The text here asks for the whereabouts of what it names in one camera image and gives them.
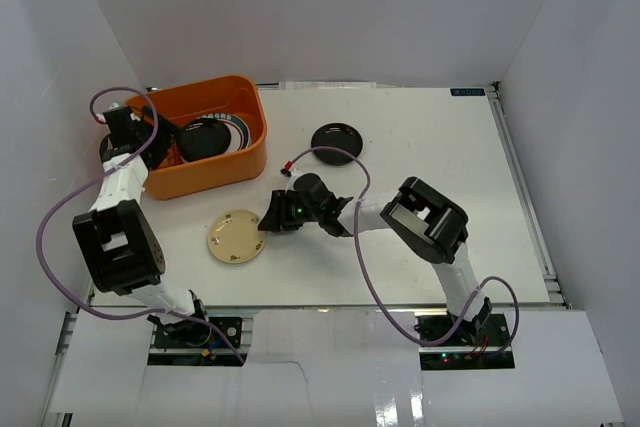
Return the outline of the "small yellow floral plate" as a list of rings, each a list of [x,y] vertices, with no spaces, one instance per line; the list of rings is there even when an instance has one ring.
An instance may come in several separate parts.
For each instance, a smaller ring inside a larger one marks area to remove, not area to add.
[[[206,235],[210,253],[227,264],[242,264],[262,252],[266,234],[258,229],[258,214],[235,209],[214,220]]]

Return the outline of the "black plate front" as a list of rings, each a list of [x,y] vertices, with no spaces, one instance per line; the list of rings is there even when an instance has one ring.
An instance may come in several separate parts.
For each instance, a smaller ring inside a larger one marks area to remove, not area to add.
[[[182,127],[176,145],[184,162],[215,157],[226,152],[231,143],[229,129],[215,118],[196,119]]]

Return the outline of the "black plate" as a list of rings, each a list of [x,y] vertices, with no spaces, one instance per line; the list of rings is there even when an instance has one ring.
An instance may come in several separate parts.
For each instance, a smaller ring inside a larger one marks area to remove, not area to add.
[[[319,127],[311,137],[310,146],[313,154],[329,166],[344,166],[352,162],[352,158],[343,151],[358,157],[363,150],[363,138],[352,126],[332,122]]]
[[[229,129],[215,118],[196,119],[182,127],[176,145],[184,162],[215,157],[226,152],[231,143]]]

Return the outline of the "white green rimmed plate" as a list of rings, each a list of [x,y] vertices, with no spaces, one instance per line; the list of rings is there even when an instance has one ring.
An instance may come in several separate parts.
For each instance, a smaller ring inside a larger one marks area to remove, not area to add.
[[[204,118],[215,118],[229,129],[231,133],[231,143],[223,154],[243,150],[251,145],[252,138],[248,124],[239,116],[228,112],[214,112],[203,115],[197,119]]]

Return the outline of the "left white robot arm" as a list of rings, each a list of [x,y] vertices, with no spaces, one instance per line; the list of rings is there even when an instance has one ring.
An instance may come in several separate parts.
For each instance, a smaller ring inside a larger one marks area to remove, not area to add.
[[[211,321],[193,291],[162,280],[166,261],[140,200],[149,173],[172,146],[172,132],[152,137],[152,111],[141,114],[115,105],[104,114],[109,134],[100,145],[107,176],[90,210],[74,217],[72,228],[95,287],[103,293],[131,297],[159,308],[156,323],[177,332],[188,345],[199,346],[211,334]]]

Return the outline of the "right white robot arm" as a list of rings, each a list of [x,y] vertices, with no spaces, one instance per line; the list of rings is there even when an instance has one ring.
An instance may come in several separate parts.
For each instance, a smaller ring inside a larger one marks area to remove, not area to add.
[[[390,200],[338,197],[313,173],[302,174],[285,190],[274,190],[258,224],[263,232],[296,231],[315,223],[340,238],[389,229],[434,268],[445,294],[453,337],[472,346],[488,332],[492,305],[470,264],[468,216],[453,201],[416,177],[407,178]]]

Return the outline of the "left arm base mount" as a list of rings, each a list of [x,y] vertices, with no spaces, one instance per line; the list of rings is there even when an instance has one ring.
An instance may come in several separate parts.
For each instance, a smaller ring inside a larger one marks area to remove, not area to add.
[[[170,333],[158,320],[154,325],[149,366],[241,367],[246,360],[246,353],[241,353],[239,360],[221,336],[207,326],[189,323],[181,331]]]

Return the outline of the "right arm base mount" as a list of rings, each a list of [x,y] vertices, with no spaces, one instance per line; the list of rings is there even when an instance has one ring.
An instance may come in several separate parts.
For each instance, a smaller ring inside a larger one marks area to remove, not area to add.
[[[471,371],[509,370],[515,368],[510,347],[501,351],[510,338],[503,314],[491,314],[479,334],[472,336],[459,329],[446,342],[437,347],[421,348],[421,370]]]

